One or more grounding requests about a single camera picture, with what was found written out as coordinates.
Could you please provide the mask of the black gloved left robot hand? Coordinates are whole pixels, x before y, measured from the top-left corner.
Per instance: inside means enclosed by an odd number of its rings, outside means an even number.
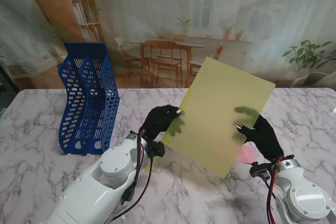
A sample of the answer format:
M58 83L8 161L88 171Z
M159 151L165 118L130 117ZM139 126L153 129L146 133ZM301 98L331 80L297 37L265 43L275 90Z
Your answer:
M166 132L172 121L181 114L182 110L169 104L153 108L139 129L141 137L151 143L161 132Z

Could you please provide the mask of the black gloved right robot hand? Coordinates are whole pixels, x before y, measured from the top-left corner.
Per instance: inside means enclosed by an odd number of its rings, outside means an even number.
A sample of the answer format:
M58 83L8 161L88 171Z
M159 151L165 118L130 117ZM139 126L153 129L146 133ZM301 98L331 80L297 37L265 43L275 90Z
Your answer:
M246 137L246 143L253 142L263 157L271 163L275 163L280 157L284 157L284 151L272 126L261 115L259 115L252 129L242 124L237 124L236 129Z

